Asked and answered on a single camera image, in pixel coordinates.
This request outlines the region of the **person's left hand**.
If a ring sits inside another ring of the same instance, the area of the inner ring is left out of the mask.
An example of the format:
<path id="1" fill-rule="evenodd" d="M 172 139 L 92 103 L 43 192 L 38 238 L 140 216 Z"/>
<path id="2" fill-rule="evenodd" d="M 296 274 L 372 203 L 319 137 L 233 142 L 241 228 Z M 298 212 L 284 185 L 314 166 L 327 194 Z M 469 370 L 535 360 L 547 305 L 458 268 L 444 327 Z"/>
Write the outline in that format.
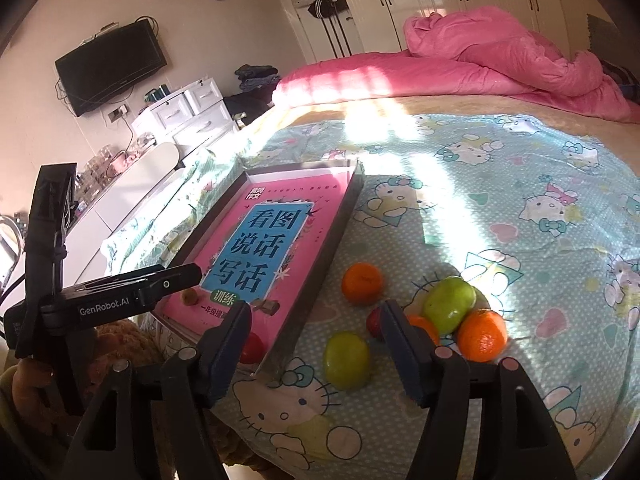
<path id="1" fill-rule="evenodd" d="M 80 374 L 82 400 L 91 400 L 116 361 L 147 366 L 161 358 L 153 339 L 129 320 L 98 327 L 93 357 Z M 48 364 L 21 359 L 1 375 L 1 443 L 9 445 L 11 455 L 22 454 L 40 474 L 58 475 L 78 424 L 64 410 Z"/>

